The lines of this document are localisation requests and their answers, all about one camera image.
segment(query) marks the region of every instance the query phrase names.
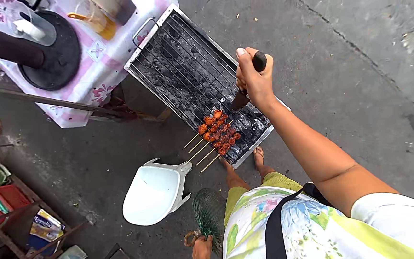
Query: pink floral tablecloth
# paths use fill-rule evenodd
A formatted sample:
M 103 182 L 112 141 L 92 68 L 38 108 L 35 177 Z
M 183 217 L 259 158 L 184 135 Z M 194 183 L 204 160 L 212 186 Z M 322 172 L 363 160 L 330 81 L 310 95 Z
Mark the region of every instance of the pink floral tablecloth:
M 137 9 L 129 21 L 116 29 L 115 36 L 107 41 L 92 29 L 66 17 L 73 12 L 75 1 L 56 0 L 49 9 L 66 17 L 75 29 L 81 47 L 82 57 L 78 73 L 64 88 L 57 91 L 45 91 L 33 87 L 20 73 L 17 64 L 0 59 L 0 67 L 27 94 L 83 103 L 93 106 L 102 104 L 107 95 L 118 85 L 128 73 L 124 64 L 136 49 L 132 37 L 142 24 L 149 18 L 156 20 L 167 7 L 177 0 L 133 0 Z M 139 44 L 148 34 L 154 24 L 150 23 L 136 38 Z M 82 127 L 87 124 L 91 112 L 37 103 L 62 128 Z

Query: charcoal grill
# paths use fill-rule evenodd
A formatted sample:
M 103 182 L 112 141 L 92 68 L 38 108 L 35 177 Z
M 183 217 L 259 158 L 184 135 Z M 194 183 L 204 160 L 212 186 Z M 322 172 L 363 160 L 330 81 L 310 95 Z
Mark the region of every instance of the charcoal grill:
M 155 25 L 135 44 L 138 48 L 124 68 L 195 132 L 204 116 L 223 110 L 241 134 L 223 158 L 238 168 L 274 127 L 251 103 L 231 109 L 238 91 L 237 62 L 173 4 L 158 21 L 149 18 L 140 29 L 147 23 Z

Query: wooden stick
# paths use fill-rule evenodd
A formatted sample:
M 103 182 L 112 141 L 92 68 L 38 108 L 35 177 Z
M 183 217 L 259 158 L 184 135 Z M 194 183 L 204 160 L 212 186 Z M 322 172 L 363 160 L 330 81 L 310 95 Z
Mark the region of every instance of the wooden stick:
M 204 140 L 204 138 L 202 138 L 201 139 L 201 141 L 199 141 L 189 152 L 188 152 L 188 154 L 189 153 L 191 153 L 191 151 L 193 151 L 193 149 L 195 149 L 202 141 Z
M 196 137 L 197 137 L 197 135 L 198 134 L 196 134 L 189 142 L 188 142 L 188 144 L 186 144 L 184 147 L 183 147 L 183 149 L 185 148 L 185 147 L 187 147 L 190 143 L 191 143 L 191 141 L 193 141 Z
M 206 156 L 204 156 L 204 158 L 202 158 L 196 165 L 198 165 L 198 164 L 200 164 L 207 156 L 209 156 L 210 155 L 210 153 L 212 153 L 213 151 L 215 150 L 215 148 L 213 148 L 212 150 L 210 150 L 210 152 L 206 155 Z
M 217 159 L 219 156 L 220 156 L 220 154 L 218 154 L 217 156 L 215 156 L 215 158 L 212 161 L 210 161 L 210 163 L 208 163 L 208 165 L 204 169 L 202 169 L 201 173 L 204 172 L 204 170 L 207 169 L 207 167 L 209 167 L 209 165 L 211 163 L 213 163 L 215 161 L 215 159 Z
M 197 137 L 197 135 L 198 134 L 196 134 L 184 147 L 183 147 L 183 149 L 185 148 L 185 147 L 187 147 L 196 137 Z
M 202 151 L 205 147 L 207 147 L 207 145 L 209 144 L 210 142 L 207 142 L 207 144 L 205 144 L 205 146 L 203 146 L 192 158 L 190 158 L 185 164 L 187 164 L 188 162 L 190 162 L 195 156 L 197 156 L 197 154 L 199 154 L 199 152 L 200 151 Z
M 212 149 L 212 150 L 210 150 L 210 152 L 206 155 L 206 156 L 204 156 L 204 158 L 202 158 L 196 165 L 198 165 L 200 162 L 202 162 L 208 155 L 210 155 L 210 153 L 212 153 L 213 151 L 215 150 L 215 148 L 214 149 Z

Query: black round base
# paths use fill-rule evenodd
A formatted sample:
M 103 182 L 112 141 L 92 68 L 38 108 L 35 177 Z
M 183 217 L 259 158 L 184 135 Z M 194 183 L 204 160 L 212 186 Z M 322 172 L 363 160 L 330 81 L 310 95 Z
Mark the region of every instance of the black round base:
M 44 52 L 41 68 L 18 65 L 23 77 L 33 86 L 43 90 L 59 90 L 76 75 L 81 61 L 81 46 L 75 30 L 59 14 L 51 11 L 36 12 L 54 25 L 57 39 L 50 46 L 36 44 Z

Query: concrete ground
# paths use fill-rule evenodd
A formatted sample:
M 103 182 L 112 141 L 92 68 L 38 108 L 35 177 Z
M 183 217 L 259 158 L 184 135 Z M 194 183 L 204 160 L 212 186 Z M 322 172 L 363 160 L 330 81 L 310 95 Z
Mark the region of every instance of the concrete ground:
M 273 55 L 276 96 L 414 198 L 414 0 L 180 0 L 180 8 L 232 56 L 247 46 Z M 135 109 L 164 108 L 132 78 L 123 86 Z M 0 119 L 0 144 L 15 145 L 0 151 L 3 163 L 67 220 L 95 222 L 70 239 L 90 258 L 103 258 L 117 242 L 136 259 L 191 258 L 182 244 L 197 228 L 190 201 L 148 227 L 129 224 L 121 213 L 139 166 L 156 157 L 169 164 L 190 157 L 182 147 L 193 132 L 180 118 L 61 129 L 36 105 L 0 98 Z M 275 132 L 262 147 L 269 166 L 308 180 Z M 213 188 L 226 197 L 221 164 L 201 169 L 188 174 L 186 192 Z M 252 157 L 237 172 L 258 186 Z

